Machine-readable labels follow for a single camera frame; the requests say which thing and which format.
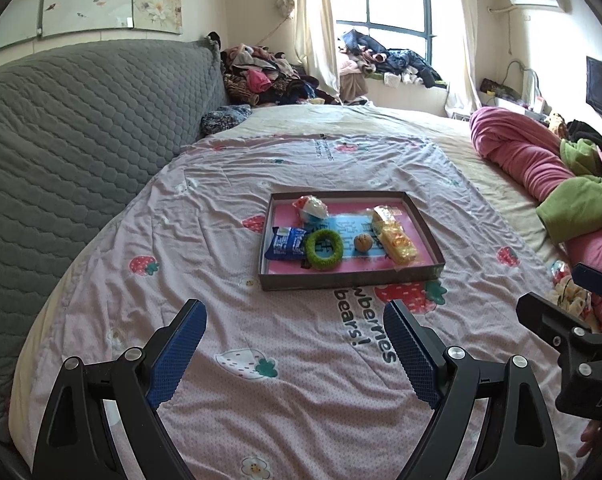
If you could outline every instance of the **box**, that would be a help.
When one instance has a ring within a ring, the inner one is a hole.
[[[328,227],[341,234],[344,244],[343,261],[333,270],[315,270],[305,260],[270,261],[264,257],[272,240],[272,228],[299,226],[299,217],[292,207],[303,192],[274,193],[270,196],[261,248],[259,250],[259,280],[263,290],[299,290],[310,288],[345,288],[387,283],[409,283],[436,280],[446,261],[428,225],[410,197],[400,191],[316,191],[331,213],[325,223],[311,230]],[[395,268],[386,256],[369,224],[366,210],[377,205],[395,209],[396,219],[419,250],[419,256],[409,267]],[[354,236],[367,232],[374,240],[372,249],[358,253],[353,246]]]

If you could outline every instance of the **fuzzy green ring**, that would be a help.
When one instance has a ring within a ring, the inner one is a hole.
[[[332,256],[323,258],[316,254],[316,243],[329,240],[332,244]],[[305,239],[305,257],[316,270],[334,269],[343,259],[343,240],[338,232],[332,229],[319,229]]]

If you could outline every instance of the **blue wrapper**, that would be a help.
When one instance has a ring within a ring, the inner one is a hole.
[[[270,247],[265,251],[268,260],[303,260],[305,249],[303,239],[307,235],[305,229],[296,227],[273,227]]]

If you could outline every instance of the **beige curtain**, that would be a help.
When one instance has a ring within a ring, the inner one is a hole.
[[[277,7],[282,14],[294,9],[295,53],[306,72],[319,80],[319,88],[337,96],[339,76],[331,1],[278,0]]]
[[[446,112],[452,117],[454,112],[471,114],[481,107],[476,91],[476,43],[478,35],[478,4],[476,0],[450,0],[452,20],[459,24],[454,35],[455,59],[450,63],[449,96],[446,102]]]

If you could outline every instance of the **brown ball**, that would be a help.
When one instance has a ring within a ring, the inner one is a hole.
[[[372,237],[367,233],[361,233],[354,237],[354,248],[360,253],[367,253],[372,248]]]

